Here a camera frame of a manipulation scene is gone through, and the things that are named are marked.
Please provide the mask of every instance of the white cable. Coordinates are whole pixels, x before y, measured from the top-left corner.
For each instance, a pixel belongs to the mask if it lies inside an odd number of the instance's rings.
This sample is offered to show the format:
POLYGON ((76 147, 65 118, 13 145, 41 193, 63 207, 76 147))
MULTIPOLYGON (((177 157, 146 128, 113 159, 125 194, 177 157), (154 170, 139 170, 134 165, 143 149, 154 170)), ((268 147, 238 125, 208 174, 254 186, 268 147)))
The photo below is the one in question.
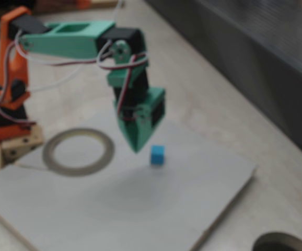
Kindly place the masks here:
POLYGON ((28 120, 28 119, 17 119, 17 118, 14 118, 6 113, 4 113, 1 108, 0 108, 0 115, 3 116, 5 119, 8 119, 10 121, 13 121, 15 123, 35 123, 35 121, 31 121, 31 120, 28 120))
POLYGON ((112 20, 113 21, 116 21, 116 18, 117 18, 117 15, 118 15, 118 13, 119 13, 119 10, 122 8, 122 6, 123 6, 123 3, 124 3, 124 0, 119 0, 118 1, 118 4, 116 4, 116 7, 115 7, 115 9, 114 9, 114 11, 113 11, 113 15, 112 15, 112 20))
POLYGON ((30 88, 28 91, 30 91, 32 93, 35 93, 35 92, 40 92, 40 91, 43 91, 43 90, 48 90, 48 89, 56 88, 56 87, 60 86, 61 84, 63 84, 64 82, 68 82, 72 78, 74 78, 79 73, 79 71, 83 68, 83 66, 84 66, 83 64, 79 65, 74 71, 72 71, 70 74, 68 74, 67 76, 63 77, 62 79, 58 80, 54 84, 30 88))
MULTIPOLYGON (((130 63, 133 63, 135 60, 135 56, 131 56, 130 57, 130 60, 129 62, 130 63)), ((124 78, 124 83, 123 83, 123 86, 121 88, 121 93, 120 93, 120 97, 118 99, 118 108, 117 108, 117 114, 118 116, 120 116, 120 110, 121 110, 121 107, 122 107, 122 103, 123 103, 123 99, 124 99, 124 95, 125 95, 125 92, 126 92, 126 89, 129 87, 129 77, 131 77, 131 71, 132 69, 128 69, 127 73, 126 73, 126 76, 124 78)))
POLYGON ((8 119, 14 123, 29 123, 29 124, 33 124, 33 123, 36 123, 35 121, 31 121, 31 120, 28 120, 28 119, 17 119, 17 118, 14 118, 6 113, 4 113, 1 108, 0 108, 0 115, 3 116, 5 119, 8 119))
POLYGON ((92 58, 92 59, 76 59, 76 60, 54 60, 54 61, 48 61, 48 60, 42 60, 42 59, 37 59, 37 58, 33 58, 27 54, 25 54, 20 46, 20 36, 22 34, 22 30, 19 30, 15 36, 14 39, 14 44, 15 44, 15 48, 17 50, 17 52, 25 59, 29 60, 29 61, 33 61, 39 64, 44 64, 44 65, 57 65, 57 64, 69 64, 69 63, 87 63, 87 62, 92 62, 94 61, 96 58, 92 58))
POLYGON ((112 41, 108 40, 107 43, 102 47, 102 49, 99 51, 98 57, 97 57, 97 65, 104 69, 104 70, 118 70, 118 69, 127 69, 127 68, 132 68, 136 66, 140 66, 142 64, 145 64, 148 60, 148 55, 146 52, 142 52, 139 55, 144 55, 144 58, 142 60, 133 62, 133 63, 128 63, 128 64, 117 64, 117 65, 104 65, 101 62, 101 58, 103 57, 102 54, 105 52, 106 49, 108 49, 109 46, 112 45, 112 41))
POLYGON ((4 55, 4 69, 3 69, 3 72, 4 72, 4 82, 3 82, 3 86, 2 86, 3 89, 2 89, 2 92, 1 92, 1 95, 0 95, 0 103, 3 100, 3 98, 4 98, 5 94, 6 94, 6 91, 7 91, 9 55, 10 55, 10 52, 11 52, 13 46, 14 46, 13 42, 9 43, 9 45, 7 46, 7 49, 6 49, 6 53, 4 55))

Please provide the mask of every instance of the small blue block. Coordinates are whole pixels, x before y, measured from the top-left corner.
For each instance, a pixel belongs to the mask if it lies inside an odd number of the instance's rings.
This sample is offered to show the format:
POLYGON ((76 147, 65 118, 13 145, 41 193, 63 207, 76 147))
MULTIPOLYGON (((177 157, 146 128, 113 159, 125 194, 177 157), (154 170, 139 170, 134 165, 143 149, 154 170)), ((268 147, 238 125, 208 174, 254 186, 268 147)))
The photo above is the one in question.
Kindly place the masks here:
POLYGON ((165 147, 162 145, 153 145, 151 147, 151 164, 163 165, 165 160, 165 147))

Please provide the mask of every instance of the cable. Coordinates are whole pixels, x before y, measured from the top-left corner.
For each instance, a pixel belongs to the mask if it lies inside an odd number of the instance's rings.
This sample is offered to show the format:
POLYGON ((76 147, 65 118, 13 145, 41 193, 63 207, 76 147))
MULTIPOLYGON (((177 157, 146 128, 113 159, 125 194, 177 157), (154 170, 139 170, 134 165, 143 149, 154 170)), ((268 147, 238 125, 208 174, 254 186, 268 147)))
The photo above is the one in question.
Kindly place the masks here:
POLYGON ((7 46, 7 49, 6 49, 5 56, 4 56, 4 70, 3 70, 3 72, 4 72, 4 82, 3 82, 2 93, 0 95, 0 103, 4 99, 4 97, 6 95, 6 92, 7 92, 9 56, 10 56, 10 52, 11 52, 13 47, 14 47, 14 43, 13 42, 9 43, 9 45, 7 46))
POLYGON ((128 64, 118 64, 118 65, 114 65, 114 66, 108 66, 108 65, 103 65, 101 63, 101 58, 102 58, 102 54, 109 48, 109 46, 112 45, 112 41, 108 40, 107 43, 102 47, 102 49, 99 51, 99 54, 97 56, 97 65, 104 70, 121 70, 121 69, 128 69, 128 68, 132 68, 132 67, 137 67, 137 66, 141 66, 145 63, 147 63, 148 60, 148 55, 146 52, 141 52, 137 55, 137 57, 141 57, 143 56, 143 58, 137 62, 133 62, 133 63, 128 63, 128 64))
MULTIPOLYGON (((129 62, 133 63, 133 62, 135 62, 136 59, 137 59, 137 55, 132 55, 129 62)), ((126 90, 129 87, 129 82, 130 82, 131 75, 132 75, 132 69, 133 68, 131 67, 127 71, 127 74, 126 74, 126 77, 124 79, 124 83, 123 83, 123 86, 122 86, 122 90, 121 90, 121 93, 120 93, 120 97, 118 99, 117 114, 118 114, 119 118, 120 118, 121 108, 122 108, 122 104, 123 104, 123 101, 124 101, 124 98, 125 98, 126 90)))
POLYGON ((31 121, 31 120, 28 120, 28 119, 16 119, 16 118, 13 118, 11 117, 10 115, 4 113, 1 108, 0 108, 0 115, 2 117, 4 117, 5 119, 8 119, 14 123, 17 123, 17 124, 36 124, 35 121, 31 121))
POLYGON ((49 66, 63 66, 63 65, 70 65, 70 64, 86 64, 86 63, 96 63, 96 58, 92 59, 77 59, 77 60, 55 60, 55 61, 48 61, 33 58, 27 54, 25 54, 20 46, 20 36, 22 34, 22 30, 19 30, 15 36, 14 44, 17 52, 25 59, 29 61, 33 61, 39 64, 49 65, 49 66))
POLYGON ((8 119, 8 120, 10 120, 10 121, 12 121, 12 122, 14 122, 14 123, 17 123, 17 124, 36 124, 35 121, 31 121, 31 120, 28 120, 28 119, 16 119, 16 118, 14 118, 14 117, 12 117, 12 116, 10 116, 10 115, 4 113, 4 112, 1 110, 1 108, 0 108, 0 115, 1 115, 2 117, 4 117, 5 119, 8 119))
POLYGON ((118 1, 118 4, 116 4, 116 7, 115 7, 115 9, 114 9, 114 11, 113 11, 113 15, 112 15, 112 20, 113 21, 115 21, 116 20, 116 18, 117 18, 117 15, 118 15, 118 13, 119 13, 119 10, 122 8, 122 6, 123 6, 123 3, 124 3, 124 0, 119 0, 118 1))
POLYGON ((58 80, 54 84, 48 84, 48 85, 44 85, 44 86, 30 88, 28 91, 30 91, 32 93, 35 93, 35 92, 40 92, 40 91, 43 91, 43 90, 48 90, 48 89, 52 89, 52 88, 58 87, 61 84, 63 84, 64 82, 68 82, 73 77, 75 77, 79 73, 79 71, 82 69, 83 66, 84 65, 81 64, 76 69, 74 69, 74 71, 72 71, 71 73, 69 73, 68 75, 66 75, 65 77, 63 77, 62 79, 58 80))

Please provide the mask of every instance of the gray platform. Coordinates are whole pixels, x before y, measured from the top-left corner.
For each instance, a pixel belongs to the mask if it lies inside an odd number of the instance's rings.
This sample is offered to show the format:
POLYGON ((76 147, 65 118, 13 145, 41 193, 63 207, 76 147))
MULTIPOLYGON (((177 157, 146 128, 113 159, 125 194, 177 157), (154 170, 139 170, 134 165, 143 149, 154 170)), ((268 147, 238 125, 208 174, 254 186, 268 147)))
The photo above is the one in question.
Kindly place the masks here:
MULTIPOLYGON (((19 161, 28 168, 0 172, 0 215, 40 251, 187 251, 254 171, 253 163, 168 121, 138 155, 113 111, 83 126, 115 143, 113 161, 99 173, 55 174, 42 162, 42 149, 19 161), (166 146, 163 167, 149 166, 151 144, 166 146)), ((82 147, 70 143, 59 158, 82 147)))

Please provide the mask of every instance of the washer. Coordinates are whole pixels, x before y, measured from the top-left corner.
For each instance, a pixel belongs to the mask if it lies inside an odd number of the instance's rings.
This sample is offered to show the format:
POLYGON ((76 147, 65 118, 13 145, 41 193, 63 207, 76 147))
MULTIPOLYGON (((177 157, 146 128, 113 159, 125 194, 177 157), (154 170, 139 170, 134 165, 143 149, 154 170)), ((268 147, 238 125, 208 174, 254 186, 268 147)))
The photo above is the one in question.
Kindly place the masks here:
POLYGON ((42 157, 49 170, 52 170, 55 173, 65 176, 86 176, 98 172, 106 167, 113 159, 114 149, 115 147, 113 141, 103 132, 95 129, 76 128, 61 132, 54 136, 44 146, 42 157), (103 155, 97 161, 78 168, 68 167, 60 164, 54 158, 54 150, 61 142, 74 136, 89 136, 100 141, 104 146, 103 155))

